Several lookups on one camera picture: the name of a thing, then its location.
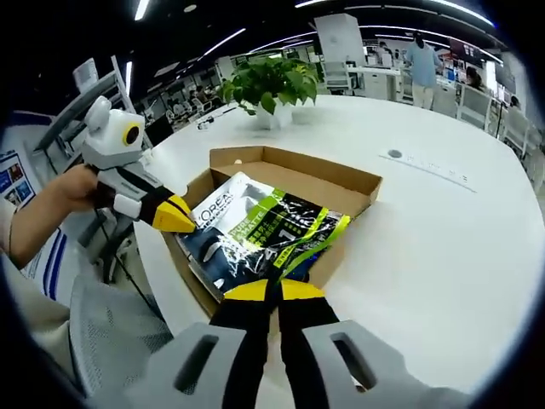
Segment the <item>person's left hand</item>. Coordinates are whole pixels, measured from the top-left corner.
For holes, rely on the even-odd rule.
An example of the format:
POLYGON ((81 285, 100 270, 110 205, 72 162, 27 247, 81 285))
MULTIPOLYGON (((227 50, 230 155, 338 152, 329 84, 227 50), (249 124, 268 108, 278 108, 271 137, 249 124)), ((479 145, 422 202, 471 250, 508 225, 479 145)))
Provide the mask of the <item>person's left hand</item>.
POLYGON ((51 186, 56 204, 68 213, 112 205, 113 193, 101 186, 94 170, 86 164, 73 166, 57 176, 51 186))

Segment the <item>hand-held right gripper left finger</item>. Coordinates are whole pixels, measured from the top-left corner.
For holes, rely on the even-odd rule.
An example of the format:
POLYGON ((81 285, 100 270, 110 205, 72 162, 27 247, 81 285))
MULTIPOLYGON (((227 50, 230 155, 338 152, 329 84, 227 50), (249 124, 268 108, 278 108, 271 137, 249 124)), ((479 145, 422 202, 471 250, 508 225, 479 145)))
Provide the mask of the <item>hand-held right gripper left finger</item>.
POLYGON ((123 392, 128 408, 252 408, 267 360, 271 308, 264 280, 229 291, 148 361, 123 392))

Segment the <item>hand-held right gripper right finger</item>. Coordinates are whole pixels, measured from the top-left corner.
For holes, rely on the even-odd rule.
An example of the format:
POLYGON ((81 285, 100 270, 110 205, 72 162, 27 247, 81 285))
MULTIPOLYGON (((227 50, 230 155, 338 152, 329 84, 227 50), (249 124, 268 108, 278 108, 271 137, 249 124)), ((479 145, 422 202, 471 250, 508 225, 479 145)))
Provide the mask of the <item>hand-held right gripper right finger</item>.
POLYGON ((285 279, 278 301, 281 356, 298 408, 423 408, 428 386, 400 352, 341 321, 315 286, 285 279))

